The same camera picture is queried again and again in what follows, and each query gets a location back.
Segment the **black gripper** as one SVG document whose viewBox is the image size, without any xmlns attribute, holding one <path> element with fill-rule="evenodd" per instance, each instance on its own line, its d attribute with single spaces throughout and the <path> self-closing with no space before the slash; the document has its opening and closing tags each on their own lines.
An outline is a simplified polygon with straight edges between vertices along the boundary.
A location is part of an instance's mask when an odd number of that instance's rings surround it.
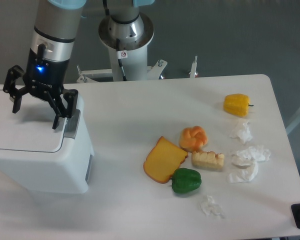
<svg viewBox="0 0 300 240">
<path fill-rule="evenodd" d="M 79 92 L 76 89 L 65 89 L 64 78 L 69 60 L 51 61 L 43 59 L 37 63 L 37 54 L 29 51 L 26 71 L 15 65 L 7 71 L 3 91 L 9 94 L 13 103 L 12 112 L 16 114 L 22 103 L 22 97 L 28 93 L 48 101 L 55 112 L 52 128 L 59 125 L 59 118 L 71 118 L 76 112 Z M 16 82 L 22 78 L 25 86 L 18 89 Z"/>
</svg>

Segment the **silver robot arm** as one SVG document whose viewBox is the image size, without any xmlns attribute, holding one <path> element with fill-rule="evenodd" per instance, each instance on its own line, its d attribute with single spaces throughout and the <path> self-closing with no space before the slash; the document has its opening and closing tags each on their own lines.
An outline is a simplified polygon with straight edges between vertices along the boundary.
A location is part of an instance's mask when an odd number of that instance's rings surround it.
<svg viewBox="0 0 300 240">
<path fill-rule="evenodd" d="M 148 78 L 148 45 L 154 36 L 152 21 L 140 12 L 150 0 L 105 0 L 105 18 L 99 38 L 108 48 L 114 81 Z M 76 111 L 78 91 L 64 88 L 77 30 L 85 5 L 83 0 L 41 0 L 38 5 L 26 69 L 15 65 L 7 71 L 3 91 L 10 95 L 12 111 L 20 110 L 22 97 L 30 94 L 48 102 L 59 118 Z"/>
</svg>

